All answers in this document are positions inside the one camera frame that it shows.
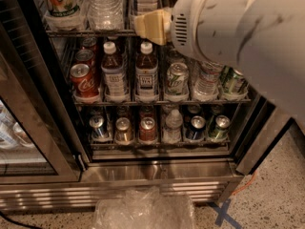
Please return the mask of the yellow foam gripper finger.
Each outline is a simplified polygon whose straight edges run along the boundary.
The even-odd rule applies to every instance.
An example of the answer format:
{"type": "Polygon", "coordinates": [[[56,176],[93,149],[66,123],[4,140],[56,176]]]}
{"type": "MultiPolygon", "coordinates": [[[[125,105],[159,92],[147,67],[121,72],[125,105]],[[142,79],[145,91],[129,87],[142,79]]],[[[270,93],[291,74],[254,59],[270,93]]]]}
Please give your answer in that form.
{"type": "Polygon", "coordinates": [[[164,46],[172,41],[171,16],[171,8],[154,10],[137,15],[133,19],[135,33],[156,45],[164,46]]]}

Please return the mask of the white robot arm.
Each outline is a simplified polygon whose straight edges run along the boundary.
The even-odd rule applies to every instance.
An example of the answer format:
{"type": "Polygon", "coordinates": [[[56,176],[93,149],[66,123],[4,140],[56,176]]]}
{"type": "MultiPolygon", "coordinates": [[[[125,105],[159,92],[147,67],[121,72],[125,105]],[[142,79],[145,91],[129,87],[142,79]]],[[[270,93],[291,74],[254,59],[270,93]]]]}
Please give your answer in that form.
{"type": "Polygon", "coordinates": [[[137,35],[241,71],[260,94],[305,122],[305,0],[177,0],[137,15],[137,35]]]}

